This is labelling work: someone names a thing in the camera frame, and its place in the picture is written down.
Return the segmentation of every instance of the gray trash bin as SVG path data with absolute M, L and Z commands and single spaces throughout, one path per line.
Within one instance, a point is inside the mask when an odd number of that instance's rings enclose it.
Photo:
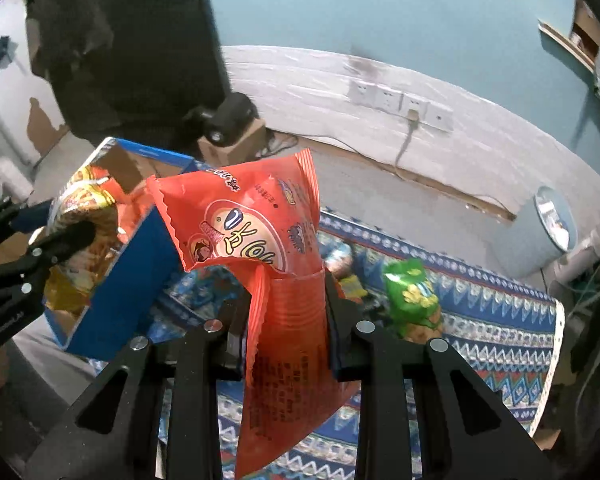
M 577 243 L 569 204 L 556 190 L 542 186 L 522 206 L 515 221 L 495 237 L 491 249 L 508 277 L 524 278 Z

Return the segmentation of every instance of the patterned tablecloth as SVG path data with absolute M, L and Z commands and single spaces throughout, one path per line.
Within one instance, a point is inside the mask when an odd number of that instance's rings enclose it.
M 320 252 L 328 254 L 342 239 L 352 245 L 353 271 L 370 293 L 365 299 L 368 312 L 382 312 L 386 305 L 381 277 L 386 263 L 407 257 L 423 261 L 440 298 L 443 336 L 493 390 L 502 392 L 505 405 L 533 434 L 557 365 L 564 326 L 562 305 L 544 292 L 323 211 L 318 232 Z M 225 299 L 239 293 L 239 284 L 221 267 L 175 276 L 152 310 L 148 335 L 155 342 L 181 335 L 187 326 L 213 317 Z M 412 467 L 419 476 L 418 426 L 408 381 L 405 391 L 411 418 Z M 167 401 L 162 438 L 168 432 L 169 406 Z M 242 415 L 240 383 L 218 385 L 218 413 L 222 468 L 225 478 L 233 478 Z M 253 477 L 352 479 L 359 414 L 360 393 Z

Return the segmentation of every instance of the blue box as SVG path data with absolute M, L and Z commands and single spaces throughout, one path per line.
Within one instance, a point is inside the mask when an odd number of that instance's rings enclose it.
M 198 163 L 190 156 L 112 137 L 103 141 L 86 164 L 113 143 L 130 154 L 180 168 L 181 173 L 198 170 Z M 62 329 L 53 311 L 45 311 L 58 344 L 72 354 L 113 359 L 133 337 L 171 273 L 181 268 L 173 241 L 154 207 L 120 251 L 91 297 L 91 305 L 84 309 L 70 333 Z

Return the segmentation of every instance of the red bag in box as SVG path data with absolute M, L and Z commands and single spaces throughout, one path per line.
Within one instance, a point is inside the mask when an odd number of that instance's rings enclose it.
M 223 264 L 251 293 L 240 478 L 295 446 L 357 389 L 328 369 L 311 153 L 151 177 L 147 189 L 184 269 Z

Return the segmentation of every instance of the wall socket panel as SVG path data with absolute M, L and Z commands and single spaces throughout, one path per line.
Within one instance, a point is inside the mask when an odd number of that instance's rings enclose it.
M 356 105 L 408 119 L 418 118 L 421 123 L 445 132 L 452 132 L 454 129 L 454 111 L 448 106 L 388 86 L 352 79 L 349 84 L 349 99 Z

